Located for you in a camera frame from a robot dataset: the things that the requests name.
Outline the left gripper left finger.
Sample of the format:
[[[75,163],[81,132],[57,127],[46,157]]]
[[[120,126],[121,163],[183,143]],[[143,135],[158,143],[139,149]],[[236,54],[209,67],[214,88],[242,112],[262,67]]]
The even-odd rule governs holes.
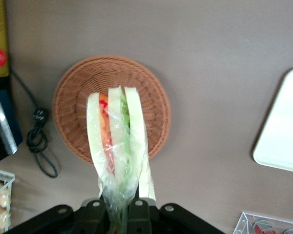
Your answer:
[[[106,234],[109,218],[105,202],[100,198],[87,199],[82,203],[84,211],[81,216],[82,234]]]

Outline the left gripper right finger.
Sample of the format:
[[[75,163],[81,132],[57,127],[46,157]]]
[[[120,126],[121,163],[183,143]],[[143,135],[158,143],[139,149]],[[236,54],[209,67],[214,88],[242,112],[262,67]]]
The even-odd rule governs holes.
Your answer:
[[[128,207],[127,234],[152,234],[152,218],[157,216],[156,202],[151,198],[135,198]]]

